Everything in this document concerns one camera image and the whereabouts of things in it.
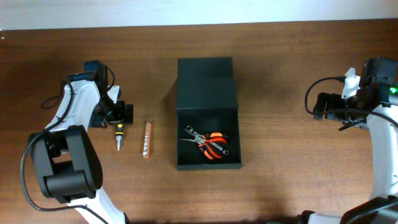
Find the yellow black screwdriver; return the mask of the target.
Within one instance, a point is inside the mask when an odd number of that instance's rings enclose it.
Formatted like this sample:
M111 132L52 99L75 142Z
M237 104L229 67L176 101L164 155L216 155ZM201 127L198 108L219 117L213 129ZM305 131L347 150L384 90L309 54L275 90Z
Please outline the yellow black screwdriver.
M116 148L118 151L122 148L123 137L124 137L124 124L119 123L115 126Z

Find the orange socket bit rail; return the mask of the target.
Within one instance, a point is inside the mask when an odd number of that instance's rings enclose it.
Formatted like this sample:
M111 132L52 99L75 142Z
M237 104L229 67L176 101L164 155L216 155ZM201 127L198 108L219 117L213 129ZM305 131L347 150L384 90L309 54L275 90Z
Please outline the orange socket bit rail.
M144 146L143 146L143 152L142 152L142 156L146 159L149 157L149 154L150 154L151 132L152 132L152 123L148 121L148 122L146 122L146 130L145 130L145 135L144 135Z

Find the black box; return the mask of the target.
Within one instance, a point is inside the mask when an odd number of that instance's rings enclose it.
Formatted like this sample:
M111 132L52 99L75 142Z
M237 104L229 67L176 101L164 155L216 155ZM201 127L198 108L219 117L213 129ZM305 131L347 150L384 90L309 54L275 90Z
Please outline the black box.
M232 58L178 60L178 170L242 167L238 108Z

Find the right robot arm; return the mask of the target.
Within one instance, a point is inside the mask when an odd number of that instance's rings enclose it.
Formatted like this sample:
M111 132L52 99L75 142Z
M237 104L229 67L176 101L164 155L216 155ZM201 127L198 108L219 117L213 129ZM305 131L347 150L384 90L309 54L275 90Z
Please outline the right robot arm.
M342 123L341 130L367 129L373 155L373 188L369 201L342 216L306 210L299 223L397 223L397 61L376 57L364 62L357 75L350 68L336 80L341 94L321 92L313 109L315 119Z

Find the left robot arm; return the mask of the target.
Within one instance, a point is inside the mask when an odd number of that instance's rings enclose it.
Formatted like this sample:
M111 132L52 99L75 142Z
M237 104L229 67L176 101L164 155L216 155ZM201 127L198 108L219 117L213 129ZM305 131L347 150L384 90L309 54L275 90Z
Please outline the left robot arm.
M120 99L121 89L109 78L114 72L99 60L86 61L80 73L62 80L55 96L58 110L40 132L31 134L21 159L23 194L40 212L76 210L88 223L128 223L103 188L103 169L87 134L88 128L116 128L122 146L124 126L133 123L134 107ZM25 161L31 158L44 197L60 206L44 208L31 199L25 182Z

